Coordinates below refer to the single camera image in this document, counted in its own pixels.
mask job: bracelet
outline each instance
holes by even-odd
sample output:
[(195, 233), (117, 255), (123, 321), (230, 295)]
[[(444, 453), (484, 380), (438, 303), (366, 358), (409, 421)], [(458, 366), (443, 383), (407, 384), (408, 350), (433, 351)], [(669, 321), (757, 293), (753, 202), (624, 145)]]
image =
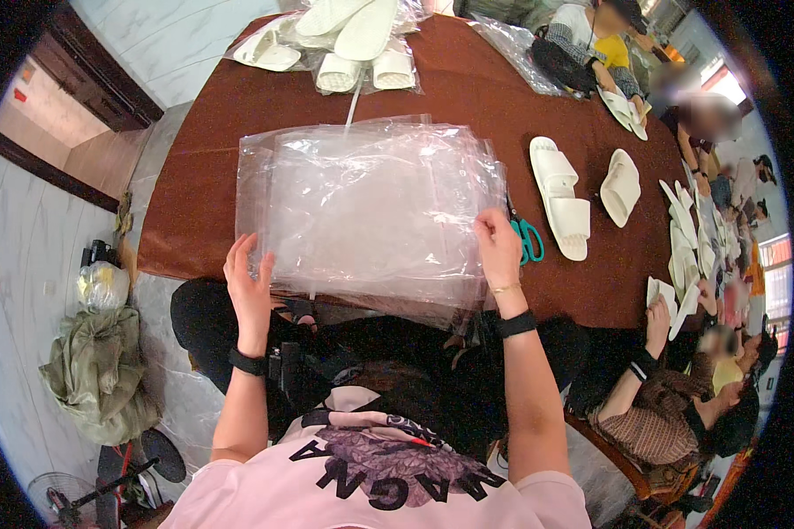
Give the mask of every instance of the bracelet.
[(511, 291), (512, 289), (520, 289), (520, 288), (521, 288), (520, 283), (513, 283), (505, 287), (500, 287), (498, 289), (491, 289), (491, 294), (500, 294), (505, 291)]

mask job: table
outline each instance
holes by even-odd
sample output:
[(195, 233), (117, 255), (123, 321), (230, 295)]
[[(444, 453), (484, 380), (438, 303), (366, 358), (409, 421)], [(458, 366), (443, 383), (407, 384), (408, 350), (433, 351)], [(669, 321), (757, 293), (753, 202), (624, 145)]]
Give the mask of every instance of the table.
[[(242, 33), (275, 17), (253, 21)], [(644, 321), (647, 276), (670, 282), (667, 198), (685, 174), (667, 127), (648, 117), (639, 141), (591, 101), (541, 96), (464, 20), (435, 15), (407, 37), (424, 95), (402, 90), (361, 96), (355, 121), (430, 113), (439, 123), (467, 124), (489, 138), (506, 164), (519, 215), (540, 232), (545, 257), (528, 263), (521, 283), (536, 317), (567, 314), (590, 327), (635, 328)], [(222, 279), (234, 241), (239, 138), (270, 130), (343, 124), (352, 96), (319, 94), (310, 72), (276, 74), (222, 60), (191, 107), (159, 175), (141, 234), (138, 268), (178, 279)], [(537, 135), (554, 139), (579, 174), (577, 197), (590, 199), (588, 259), (561, 256), (529, 163)], [(635, 161), (641, 198), (624, 229), (614, 225), (596, 193), (615, 148)]]

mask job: chair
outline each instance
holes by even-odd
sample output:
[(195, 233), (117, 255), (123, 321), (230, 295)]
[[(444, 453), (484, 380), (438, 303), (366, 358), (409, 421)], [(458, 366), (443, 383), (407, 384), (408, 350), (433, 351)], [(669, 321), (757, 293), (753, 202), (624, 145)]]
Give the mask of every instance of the chair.
[(670, 505), (681, 498), (691, 487), (700, 470), (699, 456), (689, 456), (670, 465), (653, 467), (638, 466), (624, 455), (614, 444), (597, 433), (591, 425), (565, 410), (565, 422), (588, 439), (594, 447), (603, 453), (615, 466), (623, 472), (635, 489), (638, 499), (655, 499), (659, 503)]

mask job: person's left hand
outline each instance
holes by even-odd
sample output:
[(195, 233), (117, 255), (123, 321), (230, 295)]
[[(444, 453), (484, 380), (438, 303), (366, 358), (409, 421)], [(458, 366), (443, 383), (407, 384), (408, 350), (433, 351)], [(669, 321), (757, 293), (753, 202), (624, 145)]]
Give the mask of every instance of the person's left hand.
[(635, 105), (635, 110), (638, 111), (638, 115), (641, 117), (641, 126), (647, 127), (647, 114), (644, 111), (644, 100), (638, 94), (635, 94), (630, 101), (633, 102)]
[(715, 299), (715, 287), (706, 279), (701, 279), (697, 286), (700, 290), (700, 295), (697, 302), (703, 306), (710, 316), (717, 315), (717, 300)]
[(271, 323), (271, 271), (273, 252), (267, 252), (259, 263), (258, 279), (247, 271), (247, 256), (255, 244), (255, 234), (242, 235), (235, 241), (223, 265), (227, 291), (239, 322), (238, 348), (244, 356), (264, 356), (267, 330)]

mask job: teal scissors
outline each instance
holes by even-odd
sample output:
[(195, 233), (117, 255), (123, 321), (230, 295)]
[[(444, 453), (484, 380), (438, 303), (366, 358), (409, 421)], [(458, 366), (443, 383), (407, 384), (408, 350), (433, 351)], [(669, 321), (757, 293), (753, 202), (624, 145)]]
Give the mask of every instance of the teal scissors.
[[(528, 261), (539, 262), (540, 260), (544, 259), (544, 243), (541, 240), (539, 231), (530, 223), (518, 216), (515, 206), (512, 206), (511, 196), (509, 195), (508, 190), (506, 191), (506, 206), (509, 207), (511, 227), (515, 230), (515, 233), (521, 237), (521, 243), (523, 244), (521, 266), (527, 264)], [(532, 245), (532, 238), (530, 237), (530, 234), (535, 235), (535, 239), (539, 241), (539, 249), (541, 254), (538, 257), (535, 257), (535, 247)]]

